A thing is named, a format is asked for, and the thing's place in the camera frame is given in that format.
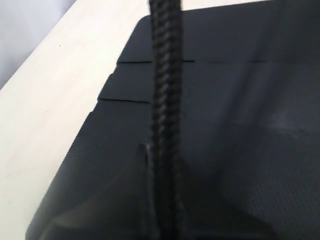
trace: gray wall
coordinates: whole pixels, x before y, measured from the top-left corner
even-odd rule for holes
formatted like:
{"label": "gray wall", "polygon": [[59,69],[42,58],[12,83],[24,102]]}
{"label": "gray wall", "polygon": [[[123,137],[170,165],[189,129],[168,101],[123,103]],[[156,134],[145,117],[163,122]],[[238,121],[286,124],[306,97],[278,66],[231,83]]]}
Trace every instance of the gray wall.
{"label": "gray wall", "polygon": [[0,0],[0,89],[76,0]]}

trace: black braided cable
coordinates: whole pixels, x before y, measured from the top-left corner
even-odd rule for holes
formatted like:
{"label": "black braided cable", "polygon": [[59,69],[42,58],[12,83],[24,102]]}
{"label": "black braided cable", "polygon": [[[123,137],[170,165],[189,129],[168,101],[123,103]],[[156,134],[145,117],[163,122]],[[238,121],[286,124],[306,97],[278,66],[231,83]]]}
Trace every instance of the black braided cable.
{"label": "black braided cable", "polygon": [[182,12],[180,0],[149,0],[153,41],[152,176],[160,237],[181,239],[179,195],[180,111],[182,95]]}

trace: textured black surface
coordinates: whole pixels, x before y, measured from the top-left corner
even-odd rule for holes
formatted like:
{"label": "textured black surface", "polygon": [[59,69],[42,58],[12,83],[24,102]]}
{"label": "textured black surface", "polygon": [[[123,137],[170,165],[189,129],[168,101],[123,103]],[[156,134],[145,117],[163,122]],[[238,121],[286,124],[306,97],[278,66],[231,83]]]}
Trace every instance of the textured black surface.
{"label": "textured black surface", "polygon": [[[182,157],[282,240],[320,238],[320,1],[184,14]],[[28,229],[98,193],[148,137],[149,18],[132,33]]]}

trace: white desk surface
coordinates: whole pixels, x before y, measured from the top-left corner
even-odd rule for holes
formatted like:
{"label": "white desk surface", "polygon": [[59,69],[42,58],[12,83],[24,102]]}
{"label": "white desk surface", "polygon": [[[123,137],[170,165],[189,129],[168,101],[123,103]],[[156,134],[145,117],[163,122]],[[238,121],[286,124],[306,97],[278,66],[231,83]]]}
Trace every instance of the white desk surface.
{"label": "white desk surface", "polygon": [[[257,0],[183,0],[183,9]],[[0,90],[0,239],[23,240],[148,0],[77,0]]]}

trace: black mat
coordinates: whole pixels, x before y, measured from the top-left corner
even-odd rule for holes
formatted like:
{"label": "black mat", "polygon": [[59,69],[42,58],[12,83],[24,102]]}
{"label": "black mat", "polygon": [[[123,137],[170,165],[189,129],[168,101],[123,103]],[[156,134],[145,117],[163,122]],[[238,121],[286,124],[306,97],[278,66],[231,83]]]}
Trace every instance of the black mat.
{"label": "black mat", "polygon": [[[319,239],[320,1],[288,2],[184,13],[182,157],[280,239]],[[101,191],[148,138],[149,21],[133,31],[27,240]]]}

